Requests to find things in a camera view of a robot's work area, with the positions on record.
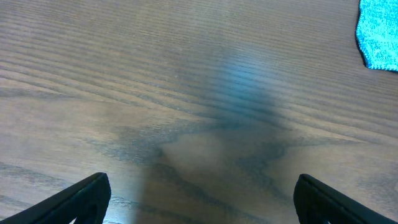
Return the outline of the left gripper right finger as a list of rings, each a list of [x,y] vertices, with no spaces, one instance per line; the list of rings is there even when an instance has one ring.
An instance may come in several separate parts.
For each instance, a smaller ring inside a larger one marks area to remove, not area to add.
[[[300,224],[397,224],[308,174],[294,188]]]

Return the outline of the blue microfiber cloth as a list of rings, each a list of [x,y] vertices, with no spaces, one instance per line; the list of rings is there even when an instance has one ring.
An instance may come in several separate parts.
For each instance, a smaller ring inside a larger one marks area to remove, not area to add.
[[[369,69],[397,71],[397,0],[360,0],[356,40]]]

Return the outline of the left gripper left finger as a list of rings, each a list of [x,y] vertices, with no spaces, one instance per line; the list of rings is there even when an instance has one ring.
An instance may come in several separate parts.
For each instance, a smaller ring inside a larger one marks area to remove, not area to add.
[[[110,198],[108,176],[97,172],[1,224],[102,224]]]

